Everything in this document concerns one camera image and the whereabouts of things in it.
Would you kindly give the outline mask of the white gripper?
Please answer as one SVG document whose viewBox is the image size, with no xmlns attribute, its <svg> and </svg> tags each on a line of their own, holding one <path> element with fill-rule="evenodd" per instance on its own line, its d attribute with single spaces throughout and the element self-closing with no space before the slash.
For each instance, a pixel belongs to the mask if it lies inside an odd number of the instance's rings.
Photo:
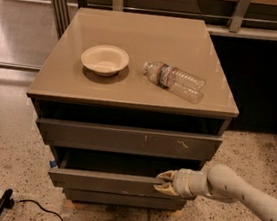
<svg viewBox="0 0 277 221">
<path fill-rule="evenodd" d="M 182 198 L 205 196 L 209 194 L 209 185 L 207 174 L 201 171 L 192 171 L 191 169 L 169 170 L 157 175 L 157 178 L 171 183 L 153 186 L 159 193 Z"/>
</svg>

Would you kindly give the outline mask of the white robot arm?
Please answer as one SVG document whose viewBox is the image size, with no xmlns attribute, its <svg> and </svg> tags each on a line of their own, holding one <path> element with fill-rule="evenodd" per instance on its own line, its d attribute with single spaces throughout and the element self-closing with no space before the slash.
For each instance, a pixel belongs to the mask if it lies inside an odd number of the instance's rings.
<svg viewBox="0 0 277 221">
<path fill-rule="evenodd" d="M 213 165 L 207 171 L 170 170 L 158 174 L 159 193 L 182 198 L 203 196 L 223 202 L 239 201 L 262 221 L 277 221 L 277 199 L 251 186 L 226 165 Z"/>
</svg>

